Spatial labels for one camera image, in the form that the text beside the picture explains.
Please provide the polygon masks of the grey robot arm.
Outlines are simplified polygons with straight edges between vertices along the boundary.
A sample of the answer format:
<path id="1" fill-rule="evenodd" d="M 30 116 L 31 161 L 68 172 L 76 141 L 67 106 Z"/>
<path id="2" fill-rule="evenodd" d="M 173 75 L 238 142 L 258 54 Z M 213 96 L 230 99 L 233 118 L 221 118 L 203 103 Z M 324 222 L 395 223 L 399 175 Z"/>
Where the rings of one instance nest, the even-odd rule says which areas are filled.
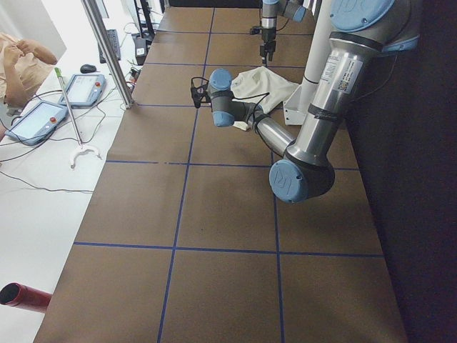
<path id="1" fill-rule="evenodd" d="M 327 153 L 354 100 L 371 60 L 416 47 L 420 1 L 265 1 L 261 9 L 264 61 L 276 47 L 277 18 L 300 21 L 307 10 L 316 15 L 305 73 L 292 97 L 304 121 L 297 136 L 275 122 L 259 103 L 236 101 L 231 74 L 215 70 L 203 90 L 214 124 L 248 124 L 279 155 L 269 172 L 273 193 L 287 203 L 325 194 L 335 173 Z"/>
<path id="2" fill-rule="evenodd" d="M 300 22 L 305 13 L 306 8 L 298 2 L 286 0 L 263 0 L 261 2 L 260 31 L 263 42 L 260 45 L 260 56 L 264 66 L 273 60 L 276 50 L 278 16 Z"/>

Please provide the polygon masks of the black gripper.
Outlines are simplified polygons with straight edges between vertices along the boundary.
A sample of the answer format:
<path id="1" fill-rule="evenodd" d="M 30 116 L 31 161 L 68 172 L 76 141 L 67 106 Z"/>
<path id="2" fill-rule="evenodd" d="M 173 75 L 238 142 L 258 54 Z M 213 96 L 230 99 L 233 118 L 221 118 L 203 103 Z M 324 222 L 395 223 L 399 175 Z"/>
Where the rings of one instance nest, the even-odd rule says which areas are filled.
<path id="1" fill-rule="evenodd" d="M 273 52 L 276 50 L 276 28 L 261 27 L 263 40 L 260 46 L 260 57 L 263 66 L 268 66 L 273 61 Z"/>

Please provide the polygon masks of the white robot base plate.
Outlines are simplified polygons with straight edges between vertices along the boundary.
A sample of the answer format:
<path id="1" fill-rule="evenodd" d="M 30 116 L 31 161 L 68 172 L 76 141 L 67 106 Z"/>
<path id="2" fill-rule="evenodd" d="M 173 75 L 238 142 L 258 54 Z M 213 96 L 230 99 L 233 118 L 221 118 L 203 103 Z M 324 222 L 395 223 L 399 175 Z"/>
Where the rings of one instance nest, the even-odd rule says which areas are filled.
<path id="1" fill-rule="evenodd" d="M 332 1 L 304 1 L 304 4 L 312 11 L 316 26 L 301 85 L 283 103 L 286 125 L 302 125 L 331 50 L 329 35 L 333 29 L 330 20 Z"/>

